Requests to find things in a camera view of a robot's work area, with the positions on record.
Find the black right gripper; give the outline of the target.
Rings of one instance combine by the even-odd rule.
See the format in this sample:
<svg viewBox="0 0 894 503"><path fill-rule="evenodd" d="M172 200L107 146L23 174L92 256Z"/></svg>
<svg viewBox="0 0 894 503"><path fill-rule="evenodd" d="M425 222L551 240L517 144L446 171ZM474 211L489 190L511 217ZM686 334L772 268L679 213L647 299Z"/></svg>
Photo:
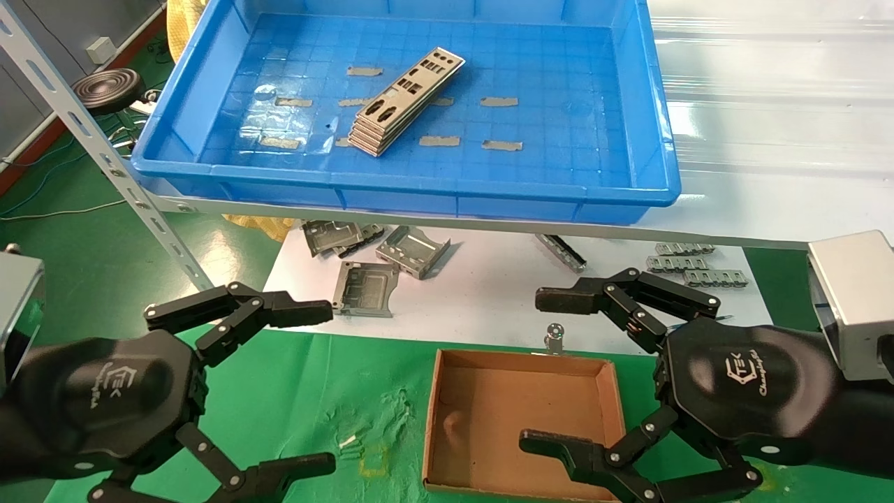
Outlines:
<svg viewBox="0 0 894 503"><path fill-rule="evenodd" d="M718 298L635 268L541 287L534 306L603 313L645 353L662 350L662 398L679 408L662 405L612 446L521 430L522 451L562 462L575 483L622 502L733 501L763 483L742 455L892 478L892 385L845 379L823 335L718 323ZM646 307L689 323L668 334ZM673 432L719 469L657 483L640 474L636 462Z"/></svg>

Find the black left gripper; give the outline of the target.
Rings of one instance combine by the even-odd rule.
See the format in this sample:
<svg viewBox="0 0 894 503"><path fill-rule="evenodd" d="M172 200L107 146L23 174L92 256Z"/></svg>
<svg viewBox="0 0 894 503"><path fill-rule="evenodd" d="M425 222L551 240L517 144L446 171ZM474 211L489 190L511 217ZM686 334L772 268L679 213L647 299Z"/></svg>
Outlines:
<svg viewBox="0 0 894 503"><path fill-rule="evenodd" d="M204 366L222 363L263 328L332 321L329 300L233 282L147 307L144 319L157 330L134 340L92 337L29 351L2 397L3 483L115 470L87 501L169 502L132 483L182 448L219 481L207 502L281 502L296 481L335 472L326 452L240 470L196 424L208 393ZM212 321L194 351L175 337Z"/></svg>

